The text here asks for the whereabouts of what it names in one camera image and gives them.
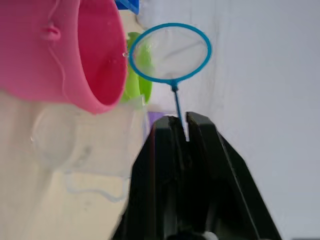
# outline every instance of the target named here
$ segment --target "cup handle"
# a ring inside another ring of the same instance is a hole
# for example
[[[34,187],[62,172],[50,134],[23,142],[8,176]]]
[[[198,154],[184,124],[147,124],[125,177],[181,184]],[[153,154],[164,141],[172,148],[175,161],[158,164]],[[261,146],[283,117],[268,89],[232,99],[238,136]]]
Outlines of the cup handle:
[[[96,193],[96,194],[102,195],[103,197],[105,197],[106,199],[108,199],[109,201],[111,201],[113,203],[120,202],[120,201],[126,199],[126,197],[128,196],[128,191],[126,191],[126,183],[129,180],[129,178],[122,179],[121,195],[120,196],[113,196],[112,194],[110,194],[104,190],[96,189],[96,188],[76,189],[73,185],[72,174],[73,174],[72,172],[64,173],[66,190],[71,194]]]

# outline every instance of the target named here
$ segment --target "pink plastic cup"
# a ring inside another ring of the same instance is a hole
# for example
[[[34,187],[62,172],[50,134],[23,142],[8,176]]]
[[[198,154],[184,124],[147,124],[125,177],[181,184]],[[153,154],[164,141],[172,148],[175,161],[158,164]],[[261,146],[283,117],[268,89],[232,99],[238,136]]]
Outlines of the pink plastic cup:
[[[120,100],[126,37],[114,0],[0,2],[0,88],[93,114]]]

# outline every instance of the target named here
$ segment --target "purple object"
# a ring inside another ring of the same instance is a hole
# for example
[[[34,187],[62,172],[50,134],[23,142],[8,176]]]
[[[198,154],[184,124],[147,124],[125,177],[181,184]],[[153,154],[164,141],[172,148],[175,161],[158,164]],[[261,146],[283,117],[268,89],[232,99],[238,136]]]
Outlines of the purple object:
[[[163,112],[159,111],[149,111],[148,112],[148,117],[149,117],[149,122],[150,122],[150,128],[152,128],[152,125],[154,124],[155,121],[158,119],[162,118],[165,114]]]

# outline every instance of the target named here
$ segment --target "transparent plastic cup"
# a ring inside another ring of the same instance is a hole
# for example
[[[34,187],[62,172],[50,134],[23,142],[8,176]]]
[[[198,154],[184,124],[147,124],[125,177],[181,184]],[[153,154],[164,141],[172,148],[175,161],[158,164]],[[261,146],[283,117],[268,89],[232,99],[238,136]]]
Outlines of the transparent plastic cup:
[[[73,105],[51,105],[39,114],[31,140],[41,165],[65,173],[69,192],[95,192],[118,202],[127,197],[126,182],[148,128],[143,96],[99,115]],[[132,151],[132,142],[139,144],[138,150]],[[119,177],[123,182],[122,194],[113,196],[101,189],[75,189],[74,173]]]

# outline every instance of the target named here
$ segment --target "blue object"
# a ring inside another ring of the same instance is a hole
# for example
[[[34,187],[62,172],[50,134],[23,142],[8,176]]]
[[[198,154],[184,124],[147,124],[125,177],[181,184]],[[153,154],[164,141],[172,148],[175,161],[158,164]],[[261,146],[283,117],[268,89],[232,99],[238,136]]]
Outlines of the blue object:
[[[139,14],[139,0],[115,0],[119,10],[130,10],[134,14]]]
[[[136,63],[134,61],[134,51],[137,47],[137,44],[144,39],[144,37],[146,37],[147,35],[151,34],[154,31],[158,31],[160,29],[164,29],[164,28],[170,28],[170,27],[178,27],[178,28],[184,28],[184,29],[188,29],[192,32],[197,33],[205,42],[206,47],[207,47],[207,55],[204,58],[203,62],[199,65],[199,67],[197,67],[195,70],[193,70],[192,72],[177,77],[177,78],[172,78],[172,79],[167,79],[167,78],[155,78],[152,77],[150,75],[146,75],[145,73],[141,72],[137,66]],[[181,115],[181,110],[180,110],[180,104],[179,104],[179,97],[178,97],[178,83],[191,78],[192,76],[194,76],[195,74],[197,74],[198,72],[200,72],[205,65],[207,65],[207,63],[209,62],[210,58],[212,55],[212,46],[211,46],[211,42],[209,40],[209,38],[205,35],[204,32],[200,31],[198,28],[191,26],[191,25],[187,25],[184,23],[176,23],[176,22],[172,22],[172,23],[165,23],[165,24],[161,24],[158,26],[154,26],[150,29],[148,29],[147,31],[145,31],[144,33],[142,33],[140,36],[137,37],[137,39],[135,40],[135,42],[133,43],[133,45],[131,46],[130,52],[129,52],[129,63],[132,67],[132,69],[141,77],[143,77],[144,79],[151,81],[151,82],[157,82],[157,83],[161,83],[161,84],[168,84],[171,86],[171,90],[174,93],[174,98],[175,98],[175,105],[176,105],[176,111],[178,114],[179,119],[182,122],[182,115]]]

